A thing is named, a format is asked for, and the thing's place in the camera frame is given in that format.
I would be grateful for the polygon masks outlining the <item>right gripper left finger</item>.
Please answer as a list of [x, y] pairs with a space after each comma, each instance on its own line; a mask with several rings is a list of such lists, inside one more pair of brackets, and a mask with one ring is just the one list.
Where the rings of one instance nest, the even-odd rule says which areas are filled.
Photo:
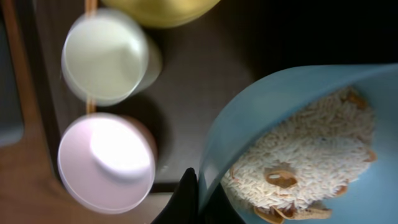
[[188, 168], [168, 204], [151, 224], [195, 224], [198, 218], [198, 182], [193, 168]]

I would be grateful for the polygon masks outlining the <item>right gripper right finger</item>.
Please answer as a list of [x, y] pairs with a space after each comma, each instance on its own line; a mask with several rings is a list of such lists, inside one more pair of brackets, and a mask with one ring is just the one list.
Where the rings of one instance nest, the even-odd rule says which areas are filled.
[[199, 224], [244, 224], [230, 204], [221, 184], [213, 192], [208, 204], [198, 217]]

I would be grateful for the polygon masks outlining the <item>leftover rice pile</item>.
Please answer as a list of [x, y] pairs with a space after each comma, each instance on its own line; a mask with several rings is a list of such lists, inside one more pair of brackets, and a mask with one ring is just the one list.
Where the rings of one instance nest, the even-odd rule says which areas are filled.
[[235, 207], [270, 223], [330, 218], [323, 201], [345, 194], [377, 159], [374, 119], [356, 89], [340, 89], [260, 137], [221, 185]]

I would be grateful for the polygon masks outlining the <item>white bowl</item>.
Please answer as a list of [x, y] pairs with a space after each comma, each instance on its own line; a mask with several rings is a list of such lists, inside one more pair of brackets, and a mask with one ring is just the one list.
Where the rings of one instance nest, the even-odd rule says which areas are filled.
[[109, 113], [84, 115], [64, 132], [57, 164], [67, 192], [89, 210], [136, 208], [154, 184], [157, 144], [140, 121]]

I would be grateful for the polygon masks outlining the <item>light blue bowl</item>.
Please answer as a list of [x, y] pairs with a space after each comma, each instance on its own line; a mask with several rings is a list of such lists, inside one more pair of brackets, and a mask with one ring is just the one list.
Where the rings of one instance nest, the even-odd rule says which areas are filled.
[[261, 135], [300, 108], [353, 85], [374, 109], [377, 161], [336, 199], [329, 223], [397, 222], [397, 65], [314, 65], [285, 69], [248, 86], [215, 119], [201, 159], [198, 206], [203, 210], [222, 176]]

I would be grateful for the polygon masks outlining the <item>white cup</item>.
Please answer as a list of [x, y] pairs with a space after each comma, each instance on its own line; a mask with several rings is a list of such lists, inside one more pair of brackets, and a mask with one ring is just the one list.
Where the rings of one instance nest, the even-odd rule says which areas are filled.
[[136, 21], [102, 8], [71, 26], [61, 66], [79, 99], [111, 106], [152, 85], [162, 71], [162, 55]]

